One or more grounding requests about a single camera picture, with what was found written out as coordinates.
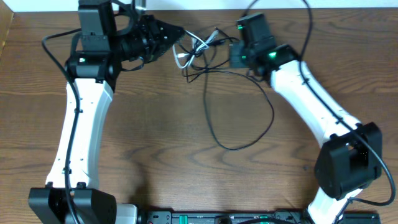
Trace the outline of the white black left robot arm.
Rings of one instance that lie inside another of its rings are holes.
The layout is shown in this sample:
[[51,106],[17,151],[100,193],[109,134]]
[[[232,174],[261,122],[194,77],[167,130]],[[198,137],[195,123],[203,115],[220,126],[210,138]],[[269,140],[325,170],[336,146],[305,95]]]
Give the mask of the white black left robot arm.
[[98,161],[104,122],[123,62],[155,62],[184,36],[180,26],[145,14],[144,3],[119,4],[126,28],[116,26],[112,1],[80,1],[80,27],[72,30],[67,108],[56,158],[45,186],[29,192],[28,203],[43,223],[144,223],[133,204],[117,203],[100,191]]

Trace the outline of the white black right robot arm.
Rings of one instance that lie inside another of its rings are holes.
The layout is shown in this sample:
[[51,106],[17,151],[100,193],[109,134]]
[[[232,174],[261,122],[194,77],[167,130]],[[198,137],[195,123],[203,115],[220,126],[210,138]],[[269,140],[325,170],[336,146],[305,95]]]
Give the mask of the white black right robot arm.
[[379,223],[376,213],[345,213],[353,199],[381,176],[382,133],[344,110],[289,45],[277,45],[265,15],[236,21],[241,40],[230,48],[231,67],[249,67],[304,120],[319,146],[314,174],[319,189],[304,223]]

